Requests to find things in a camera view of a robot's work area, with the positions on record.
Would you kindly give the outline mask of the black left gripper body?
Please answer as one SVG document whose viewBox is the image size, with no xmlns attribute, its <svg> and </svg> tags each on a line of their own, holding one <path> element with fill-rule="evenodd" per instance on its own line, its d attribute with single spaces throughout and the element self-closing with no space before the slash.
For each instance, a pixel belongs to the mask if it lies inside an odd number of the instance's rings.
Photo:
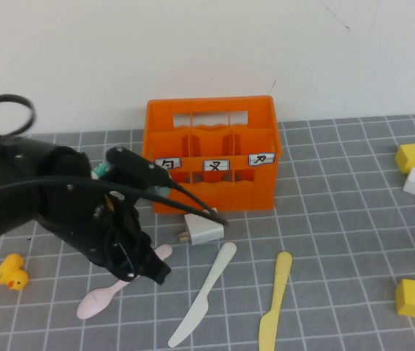
<svg viewBox="0 0 415 351">
<path fill-rule="evenodd" d="M 102 253 L 125 251 L 135 264 L 141 239 L 139 213 L 130 195 L 85 192 L 83 195 L 83 255 L 103 267 Z"/>
</svg>

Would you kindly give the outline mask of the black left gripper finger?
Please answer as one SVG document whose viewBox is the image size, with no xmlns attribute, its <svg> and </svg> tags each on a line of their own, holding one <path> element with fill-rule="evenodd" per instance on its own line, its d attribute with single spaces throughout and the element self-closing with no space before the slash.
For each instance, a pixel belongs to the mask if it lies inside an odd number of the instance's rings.
<svg viewBox="0 0 415 351">
<path fill-rule="evenodd" d="M 169 244 L 162 244 L 155 249 L 151 241 L 146 238 L 137 242 L 135 253 L 134 274 L 144 276 L 162 285 L 172 271 L 171 267 L 164 262 L 172 254 Z"/>
<path fill-rule="evenodd" d="M 134 277 L 134 266 L 125 251 L 102 253 L 102 265 L 113 276 L 124 282 L 130 282 Z"/>
</svg>

